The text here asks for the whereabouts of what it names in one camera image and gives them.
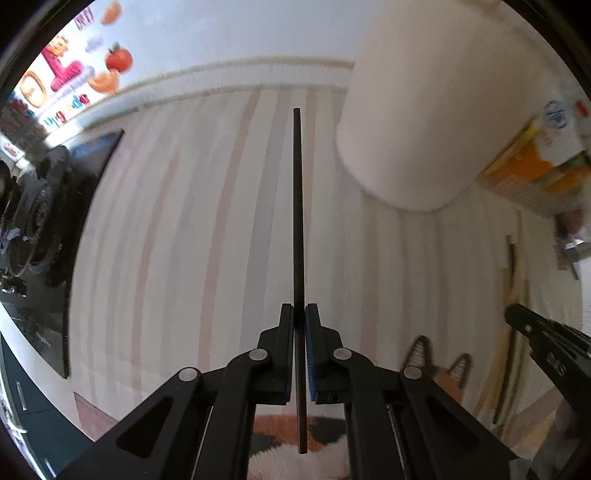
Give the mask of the thin black chopstick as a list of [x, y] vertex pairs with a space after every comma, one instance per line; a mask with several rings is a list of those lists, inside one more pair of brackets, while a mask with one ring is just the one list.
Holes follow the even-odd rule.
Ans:
[[503, 406], [505, 403], [505, 397], [511, 373], [511, 362], [513, 358], [515, 344], [512, 328], [505, 321], [505, 309], [511, 303], [513, 298], [515, 274], [517, 267], [516, 244], [512, 241], [512, 237], [509, 235], [506, 236], [506, 247], [508, 265], [504, 274], [502, 296], [503, 308], [501, 315], [502, 324], [499, 337], [499, 356], [497, 361], [495, 390], [493, 394], [494, 409], [492, 421], [494, 425], [497, 425], [499, 423], [503, 411]]

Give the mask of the dark blue cabinet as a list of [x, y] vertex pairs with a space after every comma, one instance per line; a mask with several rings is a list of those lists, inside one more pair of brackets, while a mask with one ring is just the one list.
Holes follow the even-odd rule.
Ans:
[[5, 341], [1, 342], [1, 389], [9, 431], [41, 478], [56, 478], [92, 445], [35, 385]]

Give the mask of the black gas stove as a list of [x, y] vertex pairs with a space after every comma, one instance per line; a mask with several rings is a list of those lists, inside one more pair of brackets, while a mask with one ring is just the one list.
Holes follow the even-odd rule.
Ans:
[[1, 304], [37, 353], [70, 374], [69, 305], [92, 199], [124, 132], [50, 150], [1, 197]]

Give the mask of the cream cylindrical utensil holder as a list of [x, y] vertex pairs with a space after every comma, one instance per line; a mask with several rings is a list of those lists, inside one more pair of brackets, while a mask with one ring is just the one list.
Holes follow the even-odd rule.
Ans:
[[356, 57], [339, 157], [368, 194], [429, 212], [451, 202], [559, 93], [496, 1], [394, 1]]

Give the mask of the colourful wall stickers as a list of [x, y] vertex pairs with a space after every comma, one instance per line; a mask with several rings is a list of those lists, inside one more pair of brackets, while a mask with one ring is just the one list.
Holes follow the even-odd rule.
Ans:
[[117, 92], [133, 65], [122, 44], [124, 3], [95, 1], [43, 47], [1, 111], [1, 131], [49, 133]]

